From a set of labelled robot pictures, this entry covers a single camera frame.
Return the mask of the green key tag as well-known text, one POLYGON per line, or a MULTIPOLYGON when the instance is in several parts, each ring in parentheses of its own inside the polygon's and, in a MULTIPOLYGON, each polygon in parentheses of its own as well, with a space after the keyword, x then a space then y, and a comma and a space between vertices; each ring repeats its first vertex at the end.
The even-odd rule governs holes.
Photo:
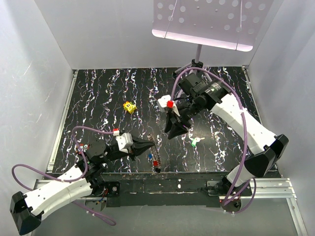
POLYGON ((191 142, 191 146, 192 147, 195 147, 197 144, 197 140, 196 139, 193 139, 192 142, 191 142))

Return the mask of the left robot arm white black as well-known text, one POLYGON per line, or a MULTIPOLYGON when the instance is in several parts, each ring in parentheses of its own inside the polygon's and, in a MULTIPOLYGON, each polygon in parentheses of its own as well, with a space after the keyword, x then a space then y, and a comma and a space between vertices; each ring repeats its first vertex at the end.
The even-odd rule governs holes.
POLYGON ((117 136, 109 146, 101 140, 81 145, 83 151, 77 153, 86 157, 85 160, 81 159, 63 175, 38 189, 27 193, 19 191, 12 196, 10 213, 19 235, 32 232, 51 213, 82 197, 119 196, 120 183, 105 181, 101 176, 106 171, 105 165, 126 156, 134 160, 154 145, 153 141, 130 133, 117 136))

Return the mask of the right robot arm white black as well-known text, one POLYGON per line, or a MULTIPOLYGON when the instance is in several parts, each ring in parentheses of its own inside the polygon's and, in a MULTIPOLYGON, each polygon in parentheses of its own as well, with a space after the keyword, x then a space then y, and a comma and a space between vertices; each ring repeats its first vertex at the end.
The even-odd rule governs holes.
POLYGON ((158 99, 159 109, 166 112, 165 133, 168 139, 188 133, 190 120, 207 109, 223 119, 244 141, 251 152, 242 164, 233 168, 213 188, 213 194, 234 195, 253 177, 263 177, 281 158, 289 140, 276 135, 259 123, 237 100, 232 90, 221 81, 206 83, 191 73, 179 83, 187 96, 175 103, 170 95, 158 99))

